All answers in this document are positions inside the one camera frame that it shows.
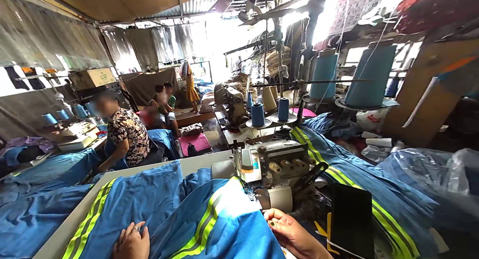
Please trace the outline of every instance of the purple fabric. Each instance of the purple fabric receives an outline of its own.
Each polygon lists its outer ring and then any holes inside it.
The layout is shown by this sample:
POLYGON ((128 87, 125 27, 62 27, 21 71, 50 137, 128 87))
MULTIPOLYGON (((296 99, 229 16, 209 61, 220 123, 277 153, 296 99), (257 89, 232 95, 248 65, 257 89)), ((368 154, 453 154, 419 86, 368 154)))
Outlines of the purple fabric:
POLYGON ((10 149, 21 146, 38 146, 43 152, 47 153, 55 144, 53 141, 43 137, 16 137, 8 140, 5 147, 0 151, 0 157, 3 157, 10 149))

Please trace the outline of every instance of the green shirt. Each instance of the green shirt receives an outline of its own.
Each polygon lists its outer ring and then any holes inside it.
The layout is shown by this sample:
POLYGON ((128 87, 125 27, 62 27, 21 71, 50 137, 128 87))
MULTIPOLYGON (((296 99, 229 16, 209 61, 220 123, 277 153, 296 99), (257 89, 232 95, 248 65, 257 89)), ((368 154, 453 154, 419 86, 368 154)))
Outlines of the green shirt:
POLYGON ((170 99, 168 100, 168 105, 174 109, 175 108, 175 104, 176 104, 176 97, 175 96, 171 96, 170 99))

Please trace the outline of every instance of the corrugated metal roof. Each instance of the corrugated metal roof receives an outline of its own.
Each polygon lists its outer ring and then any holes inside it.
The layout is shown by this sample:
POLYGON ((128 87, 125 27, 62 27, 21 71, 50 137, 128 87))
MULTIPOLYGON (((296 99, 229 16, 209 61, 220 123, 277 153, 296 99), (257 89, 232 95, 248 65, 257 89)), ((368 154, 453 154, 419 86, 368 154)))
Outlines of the corrugated metal roof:
MULTIPOLYGON (((206 12, 216 3, 216 1, 218 0, 201 0, 201 1, 190 0, 190 1, 184 2, 182 4, 183 15, 198 14, 198 13, 206 12)), ((178 16, 180 14, 181 14, 180 6, 177 5, 163 12, 154 14, 153 16, 166 17, 166 16, 178 16)))

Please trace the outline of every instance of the sleeve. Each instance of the sleeve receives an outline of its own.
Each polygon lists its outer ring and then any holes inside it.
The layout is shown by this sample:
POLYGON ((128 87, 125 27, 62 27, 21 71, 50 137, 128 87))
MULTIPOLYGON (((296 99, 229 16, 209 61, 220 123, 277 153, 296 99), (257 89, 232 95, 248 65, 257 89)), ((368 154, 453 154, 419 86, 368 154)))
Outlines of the sleeve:
POLYGON ((113 143, 118 144, 127 138, 125 121, 113 122, 113 129, 111 133, 113 143))
POLYGON ((176 97, 175 96, 171 96, 170 97, 170 101, 168 102, 168 105, 174 109, 175 108, 175 104, 176 104, 176 97))

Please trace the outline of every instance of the shorts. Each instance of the shorts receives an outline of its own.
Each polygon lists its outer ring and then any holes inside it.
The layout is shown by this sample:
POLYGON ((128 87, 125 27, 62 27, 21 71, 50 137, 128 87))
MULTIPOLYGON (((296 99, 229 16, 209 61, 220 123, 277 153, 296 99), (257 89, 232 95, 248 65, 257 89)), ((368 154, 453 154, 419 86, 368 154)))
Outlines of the shorts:
MULTIPOLYGON (((170 121, 176 121, 175 113, 174 112, 168 112, 168 118, 170 119, 170 121)), ((165 115, 160 114, 159 115, 159 120, 162 121, 162 122, 166 122, 165 115)))

